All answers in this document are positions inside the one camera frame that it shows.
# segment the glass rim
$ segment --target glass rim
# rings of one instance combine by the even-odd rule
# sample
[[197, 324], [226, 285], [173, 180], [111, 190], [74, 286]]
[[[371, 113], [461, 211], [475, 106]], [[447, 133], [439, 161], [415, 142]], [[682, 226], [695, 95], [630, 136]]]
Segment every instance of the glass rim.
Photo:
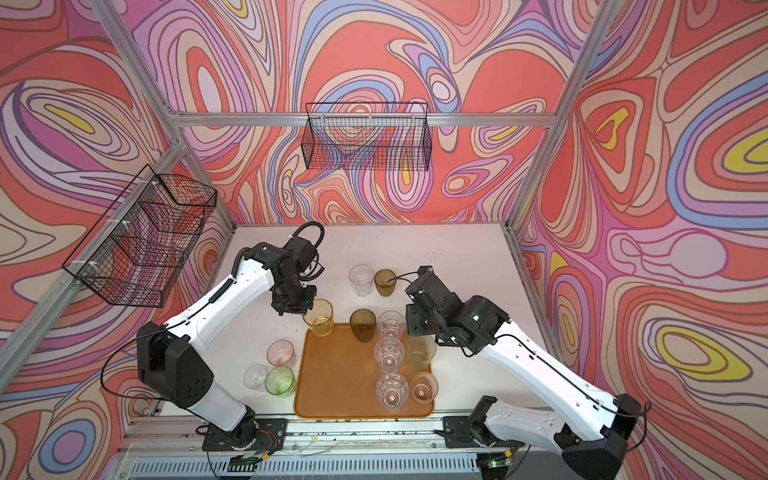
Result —
[[[290, 345], [290, 358], [289, 358], [288, 360], [286, 360], [285, 362], [283, 362], [283, 363], [280, 363], [279, 365], [276, 365], [276, 364], [272, 363], [272, 361], [270, 360], [270, 350], [272, 349], [272, 347], [274, 347], [274, 346], [275, 346], [277, 343], [280, 343], [280, 342], [286, 342], [286, 343], [288, 343], [288, 345]], [[272, 343], [270, 344], [270, 346], [268, 346], [268, 347], [266, 348], [266, 360], [267, 360], [267, 362], [268, 362], [268, 363], [269, 363], [271, 366], [273, 366], [273, 367], [275, 367], [275, 368], [277, 368], [277, 367], [279, 367], [279, 366], [286, 366], [286, 363], [288, 363], [288, 362], [290, 362], [291, 360], [293, 360], [293, 358], [294, 358], [295, 356], [296, 356], [296, 347], [295, 347], [295, 346], [293, 346], [293, 342], [291, 342], [290, 340], [286, 340], [286, 339], [278, 339], [278, 340], [275, 340], [274, 342], [272, 342]]]
[[357, 313], [359, 313], [359, 315], [366, 315], [367, 316], [368, 314], [365, 313], [365, 312], [371, 313], [373, 315], [373, 320], [376, 321], [376, 314], [373, 312], [373, 310], [368, 309], [368, 308], [358, 308], [357, 310], [352, 312], [352, 315], [349, 316], [349, 322], [350, 323], [352, 322], [352, 317], [354, 317]]
[[350, 269], [349, 269], [349, 281], [350, 281], [350, 282], [352, 282], [352, 283], [354, 283], [355, 285], [368, 285], [369, 283], [371, 283], [371, 282], [373, 281], [373, 277], [375, 277], [375, 276], [376, 276], [376, 274], [375, 274], [375, 273], [373, 273], [371, 280], [368, 280], [367, 282], [362, 282], [362, 283], [360, 283], [360, 282], [356, 282], [355, 280], [352, 280], [352, 270], [354, 270], [354, 269], [355, 269], [355, 268], [357, 268], [358, 266], [364, 266], [365, 268], [367, 268], [368, 270], [370, 270], [370, 271], [371, 271], [371, 273], [373, 273], [373, 268], [371, 268], [371, 266], [370, 266], [370, 265], [365, 265], [364, 263], [361, 263], [360, 265], [355, 265], [355, 266], [353, 266], [352, 268], [350, 268]]
[[[390, 272], [392, 274], [392, 278], [387, 280], [386, 285], [380, 284], [379, 281], [377, 280], [379, 278], [379, 274], [381, 272]], [[379, 270], [378, 272], [376, 272], [376, 275], [373, 276], [373, 282], [376, 284], [376, 286], [380, 286], [381, 288], [391, 288], [391, 287], [395, 286], [396, 281], [393, 281], [393, 280], [395, 280], [396, 276], [397, 275], [395, 275], [395, 272], [391, 271], [388, 268], [383, 268], [383, 269]]]
[[[419, 384], [418, 384], [418, 383], [416, 383], [416, 379], [417, 379], [417, 378], [419, 378], [420, 376], [427, 378], [427, 381], [428, 381], [428, 382], [430, 382], [430, 383], [434, 383], [434, 388], [432, 388], [432, 386], [430, 386], [430, 389], [429, 389], [429, 391], [430, 391], [430, 393], [431, 393], [431, 395], [429, 396], [429, 399], [420, 399], [420, 398], [419, 398], [419, 397], [418, 397], [418, 396], [415, 394], [415, 393], [416, 393], [416, 387], [417, 387], [417, 386], [419, 386]], [[417, 402], [419, 402], [419, 403], [430, 403], [430, 402], [434, 402], [434, 401], [435, 401], [435, 398], [437, 397], [437, 394], [438, 394], [438, 393], [439, 393], [439, 391], [440, 391], [440, 384], [438, 383], [438, 381], [437, 381], [437, 378], [435, 378], [435, 376], [434, 376], [433, 374], [431, 374], [430, 372], [424, 372], [424, 371], [421, 371], [421, 372], [417, 372], [417, 373], [415, 373], [415, 374], [413, 375], [413, 378], [411, 379], [411, 383], [410, 383], [409, 385], [410, 385], [410, 387], [411, 387], [411, 397], [412, 397], [412, 398], [413, 398], [415, 401], [417, 401]]]
[[326, 321], [325, 321], [325, 322], [323, 322], [323, 323], [309, 323], [309, 322], [307, 322], [307, 321], [306, 321], [306, 316], [309, 314], [309, 310], [307, 310], [307, 312], [306, 312], [306, 313], [304, 313], [304, 314], [301, 316], [301, 319], [302, 319], [302, 320], [304, 320], [304, 323], [306, 323], [306, 324], [307, 324], [307, 326], [322, 326], [322, 325], [325, 325], [326, 323], [328, 323], [328, 322], [329, 322], [329, 321], [330, 321], [330, 320], [333, 318], [333, 305], [331, 304], [331, 302], [329, 302], [328, 300], [326, 300], [326, 299], [324, 299], [324, 298], [315, 298], [315, 300], [314, 300], [314, 301], [315, 301], [315, 302], [325, 302], [325, 303], [327, 303], [327, 304], [328, 304], [328, 306], [329, 306], [329, 307], [330, 307], [330, 309], [331, 309], [331, 314], [330, 314], [330, 316], [328, 316], [328, 320], [326, 320]]
[[[288, 387], [286, 389], [284, 389], [282, 392], [279, 392], [279, 391], [273, 392], [272, 390], [270, 390], [270, 386], [269, 386], [269, 382], [268, 382], [269, 379], [270, 379], [270, 375], [272, 375], [273, 372], [275, 370], [277, 370], [277, 369], [286, 369], [286, 370], [288, 370], [290, 372], [291, 379], [292, 379], [290, 385], [288, 385]], [[266, 388], [267, 392], [269, 394], [271, 394], [271, 395], [282, 395], [282, 394], [284, 394], [285, 392], [290, 390], [290, 388], [293, 386], [294, 383], [296, 383], [296, 376], [293, 374], [293, 370], [291, 370], [290, 367], [287, 367], [285, 365], [279, 365], [279, 366], [276, 366], [275, 368], [271, 369], [270, 372], [267, 373], [266, 378], [264, 379], [264, 387]]]

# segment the plastic tray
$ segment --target plastic tray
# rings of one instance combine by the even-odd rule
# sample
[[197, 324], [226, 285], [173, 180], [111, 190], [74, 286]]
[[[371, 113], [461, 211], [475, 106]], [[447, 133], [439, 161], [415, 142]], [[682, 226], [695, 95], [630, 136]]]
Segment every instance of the plastic tray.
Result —
[[[373, 340], [361, 343], [347, 323], [337, 323], [327, 336], [307, 330], [294, 412], [304, 419], [401, 419], [432, 413], [434, 402], [419, 403], [410, 397], [397, 410], [379, 404], [376, 383], [383, 373], [373, 358], [379, 339], [376, 332]], [[401, 341], [407, 343], [407, 333]], [[405, 362], [398, 373], [410, 382], [416, 371]]]

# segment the pink wall panel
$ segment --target pink wall panel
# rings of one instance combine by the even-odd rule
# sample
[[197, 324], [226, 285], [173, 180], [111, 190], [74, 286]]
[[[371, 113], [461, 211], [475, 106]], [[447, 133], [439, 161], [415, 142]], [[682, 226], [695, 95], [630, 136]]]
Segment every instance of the pink wall panel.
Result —
[[429, 172], [306, 170], [297, 127], [188, 127], [236, 223], [503, 221], [540, 127], [460, 127]]
[[[86, 4], [0, 5], [0, 343], [115, 196], [167, 148]], [[78, 295], [0, 395], [0, 479], [97, 478], [130, 417], [148, 405], [102, 392], [99, 369], [143, 323], [199, 297], [224, 237], [212, 218], [162, 310]], [[146, 395], [131, 351], [116, 356], [108, 385]]]
[[422, 98], [433, 111], [553, 111], [593, 2], [119, 2], [178, 111], [302, 111]]
[[766, 118], [766, 3], [628, 2], [515, 225], [566, 363], [654, 403], [628, 478], [768, 478]]

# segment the wire mesh basket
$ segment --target wire mesh basket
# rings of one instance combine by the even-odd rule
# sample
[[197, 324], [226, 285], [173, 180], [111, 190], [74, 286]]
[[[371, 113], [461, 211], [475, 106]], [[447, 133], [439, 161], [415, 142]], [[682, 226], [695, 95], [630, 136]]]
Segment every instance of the wire mesh basket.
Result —
[[306, 104], [307, 170], [428, 171], [432, 133], [423, 102]]
[[216, 201], [212, 187], [155, 174], [79, 270], [69, 259], [65, 270], [111, 305], [162, 307]]

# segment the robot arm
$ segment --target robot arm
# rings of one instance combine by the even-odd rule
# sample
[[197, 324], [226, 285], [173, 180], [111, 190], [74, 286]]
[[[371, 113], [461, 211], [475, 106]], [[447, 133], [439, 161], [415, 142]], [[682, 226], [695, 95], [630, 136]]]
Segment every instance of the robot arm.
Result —
[[512, 373], [554, 409], [523, 409], [484, 396], [468, 419], [471, 440], [522, 441], [562, 455], [585, 478], [614, 478], [637, 418], [645, 413], [640, 403], [586, 382], [490, 300], [473, 296], [464, 303], [430, 266], [418, 274], [406, 288], [414, 302], [406, 307], [410, 335], [434, 334], [438, 345], [469, 349]]
[[[310, 225], [320, 230], [314, 244], [299, 237]], [[279, 315], [304, 314], [312, 308], [317, 288], [302, 282], [316, 279], [324, 270], [317, 263], [317, 247], [323, 236], [323, 226], [309, 222], [282, 248], [268, 243], [244, 248], [235, 258], [231, 274], [194, 305], [164, 326], [142, 326], [137, 337], [139, 380], [215, 425], [229, 446], [247, 448], [256, 436], [253, 410], [216, 382], [201, 356], [246, 305], [269, 290], [272, 307]], [[304, 273], [313, 261], [314, 268]]]

